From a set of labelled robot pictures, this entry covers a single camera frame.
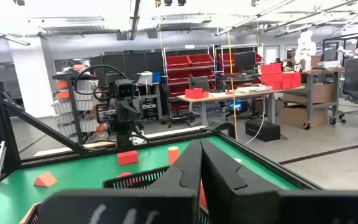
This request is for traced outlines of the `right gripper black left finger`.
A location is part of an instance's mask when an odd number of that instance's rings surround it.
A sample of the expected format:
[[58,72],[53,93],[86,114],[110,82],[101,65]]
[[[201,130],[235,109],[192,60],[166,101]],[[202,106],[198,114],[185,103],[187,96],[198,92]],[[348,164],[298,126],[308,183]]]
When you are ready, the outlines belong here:
[[198,224],[203,148],[192,140],[147,189],[62,190],[39,208],[40,224]]

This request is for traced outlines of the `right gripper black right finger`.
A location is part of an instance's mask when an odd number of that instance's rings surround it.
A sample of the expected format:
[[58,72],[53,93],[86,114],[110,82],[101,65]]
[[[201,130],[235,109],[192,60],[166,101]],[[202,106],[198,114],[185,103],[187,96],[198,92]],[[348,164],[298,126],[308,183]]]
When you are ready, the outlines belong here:
[[201,147],[212,224],[358,224],[358,190],[284,190],[211,142]]

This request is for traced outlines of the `red cuboid block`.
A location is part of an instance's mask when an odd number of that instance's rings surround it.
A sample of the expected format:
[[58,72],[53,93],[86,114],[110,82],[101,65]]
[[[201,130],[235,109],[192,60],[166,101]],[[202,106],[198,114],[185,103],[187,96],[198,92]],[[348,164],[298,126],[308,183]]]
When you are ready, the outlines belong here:
[[121,152],[117,155],[117,161],[120,166],[137,163],[139,161],[137,151]]
[[208,208],[202,181],[200,181],[200,205],[205,209]]

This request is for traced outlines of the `red cylinder block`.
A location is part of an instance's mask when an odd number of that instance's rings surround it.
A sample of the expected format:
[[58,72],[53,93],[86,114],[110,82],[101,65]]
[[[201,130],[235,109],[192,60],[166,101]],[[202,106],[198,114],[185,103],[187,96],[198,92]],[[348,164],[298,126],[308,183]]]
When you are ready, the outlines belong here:
[[174,164],[178,159],[180,153],[178,146],[171,146],[168,148],[168,162],[170,165]]

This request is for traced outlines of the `red triangular prism block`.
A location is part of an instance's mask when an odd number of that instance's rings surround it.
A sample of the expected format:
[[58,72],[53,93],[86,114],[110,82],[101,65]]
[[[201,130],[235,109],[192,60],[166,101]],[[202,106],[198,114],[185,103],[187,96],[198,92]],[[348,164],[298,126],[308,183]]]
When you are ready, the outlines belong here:
[[55,178],[55,176],[51,172],[46,171],[36,178],[34,185],[41,187],[51,187],[57,182],[58,180]]

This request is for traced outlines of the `black rack with white bins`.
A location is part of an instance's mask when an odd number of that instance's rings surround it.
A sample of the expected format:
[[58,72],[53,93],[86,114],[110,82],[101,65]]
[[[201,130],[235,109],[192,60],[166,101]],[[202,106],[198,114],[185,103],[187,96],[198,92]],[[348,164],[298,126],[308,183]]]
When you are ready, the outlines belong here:
[[58,132],[80,144],[85,143],[98,128],[94,114],[97,100],[93,96],[98,81],[89,72],[77,77],[86,68],[83,64],[74,65],[52,77],[56,86],[52,108],[55,110]]

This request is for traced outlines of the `black office chair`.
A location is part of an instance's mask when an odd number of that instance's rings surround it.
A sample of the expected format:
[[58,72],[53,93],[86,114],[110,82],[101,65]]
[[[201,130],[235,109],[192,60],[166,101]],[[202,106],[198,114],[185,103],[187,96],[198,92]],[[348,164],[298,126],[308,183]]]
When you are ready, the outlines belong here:
[[195,120],[195,116],[192,112],[181,112],[180,106],[183,103],[177,97],[170,96],[171,91],[167,83],[162,84],[163,91],[166,93],[167,106],[168,106],[168,117],[162,118],[161,124],[168,123],[168,128],[183,123],[187,126],[191,126],[191,123]]

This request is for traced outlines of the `green table mat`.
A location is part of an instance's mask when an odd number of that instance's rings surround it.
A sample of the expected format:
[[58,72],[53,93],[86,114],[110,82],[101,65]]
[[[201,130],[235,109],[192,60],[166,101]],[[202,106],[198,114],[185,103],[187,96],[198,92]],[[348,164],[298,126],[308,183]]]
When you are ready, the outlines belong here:
[[[19,224],[29,208],[65,189],[100,189],[103,181],[122,172],[138,173],[168,165],[168,148],[183,152],[189,141],[139,149],[137,163],[120,166],[115,154],[70,161],[46,167],[16,170],[0,182],[0,224]],[[58,182],[51,187],[34,185],[36,178],[51,172]]]

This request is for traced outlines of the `black box on floor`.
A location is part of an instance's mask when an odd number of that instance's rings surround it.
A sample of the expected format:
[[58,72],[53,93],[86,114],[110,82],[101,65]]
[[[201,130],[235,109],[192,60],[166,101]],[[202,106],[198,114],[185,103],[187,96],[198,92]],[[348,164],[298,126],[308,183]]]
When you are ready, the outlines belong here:
[[250,119],[245,122],[246,135],[255,137],[263,142],[275,141],[281,138],[281,127],[262,119]]

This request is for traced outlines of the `large cardboard box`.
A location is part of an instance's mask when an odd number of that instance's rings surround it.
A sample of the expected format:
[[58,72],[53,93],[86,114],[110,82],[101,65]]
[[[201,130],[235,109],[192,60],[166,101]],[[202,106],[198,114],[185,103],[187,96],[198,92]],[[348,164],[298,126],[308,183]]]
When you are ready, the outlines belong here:
[[[306,124],[306,106],[291,105],[278,110],[277,121],[281,124],[303,128]],[[328,122],[328,109],[318,108],[313,110],[310,127],[324,126]]]

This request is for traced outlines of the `grey metal cart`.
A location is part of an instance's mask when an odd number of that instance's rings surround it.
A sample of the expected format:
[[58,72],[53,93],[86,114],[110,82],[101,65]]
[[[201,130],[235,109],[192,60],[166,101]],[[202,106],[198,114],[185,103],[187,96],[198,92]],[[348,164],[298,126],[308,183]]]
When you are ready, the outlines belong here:
[[[301,73],[306,77],[306,83],[302,84],[305,89],[303,90],[295,90],[295,91],[285,91],[293,94],[301,94],[307,96],[306,103],[296,103],[293,101],[284,101],[287,106],[291,105],[305,105],[306,106],[306,124],[303,129],[309,130],[311,117],[314,109],[318,108],[327,108],[328,109],[328,122],[327,124],[335,125],[338,121],[338,113],[339,113],[339,79],[341,75],[344,74],[344,68],[327,68],[327,69],[312,69],[306,70]],[[332,103],[313,103],[313,87],[314,84],[332,84],[334,88],[334,102]]]

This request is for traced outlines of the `black monitor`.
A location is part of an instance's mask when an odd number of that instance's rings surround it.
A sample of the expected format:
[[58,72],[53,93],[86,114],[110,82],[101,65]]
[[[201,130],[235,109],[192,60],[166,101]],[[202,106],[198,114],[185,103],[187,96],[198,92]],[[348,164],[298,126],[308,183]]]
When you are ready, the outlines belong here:
[[255,71],[255,52],[241,52],[234,55],[234,65],[241,70],[242,73],[256,73]]

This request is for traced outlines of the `stacked red bins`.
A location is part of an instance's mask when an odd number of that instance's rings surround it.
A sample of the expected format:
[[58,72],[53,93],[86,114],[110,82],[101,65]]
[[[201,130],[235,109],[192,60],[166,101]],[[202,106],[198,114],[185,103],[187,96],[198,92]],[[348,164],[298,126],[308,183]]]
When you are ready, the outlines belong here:
[[272,63],[261,66],[261,81],[272,90],[298,88],[301,85],[300,72],[283,72],[282,63]]

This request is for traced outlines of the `white humanoid robot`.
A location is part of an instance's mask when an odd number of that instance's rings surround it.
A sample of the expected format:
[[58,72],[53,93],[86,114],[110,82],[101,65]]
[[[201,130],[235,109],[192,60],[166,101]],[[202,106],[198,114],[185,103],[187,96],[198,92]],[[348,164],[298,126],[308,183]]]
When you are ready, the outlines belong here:
[[311,69],[311,57],[316,54],[316,43],[311,40],[312,30],[302,32],[295,51],[295,71]]

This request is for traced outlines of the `black partition wall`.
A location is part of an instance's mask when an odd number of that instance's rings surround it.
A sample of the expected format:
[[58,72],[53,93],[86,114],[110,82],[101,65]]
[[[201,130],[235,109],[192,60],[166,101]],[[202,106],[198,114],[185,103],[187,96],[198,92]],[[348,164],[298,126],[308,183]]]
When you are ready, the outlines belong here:
[[161,51],[124,50],[105,52],[90,58],[90,65],[110,65],[124,73],[130,80],[137,81],[137,73],[150,71],[164,74]]

